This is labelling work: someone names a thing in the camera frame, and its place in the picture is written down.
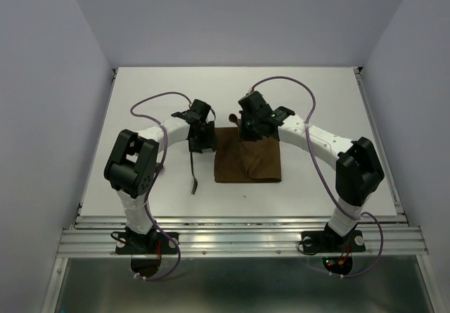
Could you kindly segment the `brown cloth napkin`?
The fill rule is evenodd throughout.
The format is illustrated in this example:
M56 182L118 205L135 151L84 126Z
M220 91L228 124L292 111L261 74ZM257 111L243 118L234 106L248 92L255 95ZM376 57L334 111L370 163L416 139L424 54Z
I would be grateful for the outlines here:
M241 120L229 115L231 127L217 127L214 181L221 184L260 184L282 181L281 151L273 138L240 139Z

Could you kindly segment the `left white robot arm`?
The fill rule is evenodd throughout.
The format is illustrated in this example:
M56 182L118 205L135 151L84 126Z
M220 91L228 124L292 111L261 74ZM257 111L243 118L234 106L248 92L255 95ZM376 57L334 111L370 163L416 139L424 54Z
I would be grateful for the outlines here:
M190 155L216 150L214 121L208 118L213 114L209 104L196 99L188 110L175 112L152 128L124 129L117 135L103 173L120 197L127 221L124 231L111 234L116 254L177 254L179 233L161 231L149 217L149 193L171 145L185 141Z

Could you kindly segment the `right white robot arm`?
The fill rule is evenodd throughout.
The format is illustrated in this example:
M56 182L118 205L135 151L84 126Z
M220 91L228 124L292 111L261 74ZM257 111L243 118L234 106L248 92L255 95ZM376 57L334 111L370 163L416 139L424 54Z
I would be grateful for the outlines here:
M322 241L332 250L341 249L358 224L367 199L385 178L372 141L366 137L358 140L339 137L303 120L291 109L283 106L273 109L258 91L242 97L238 104L242 140L258 141L271 137L308 152L329 196L333 192L318 161L335 171L338 197L332 198L335 209L323 230Z

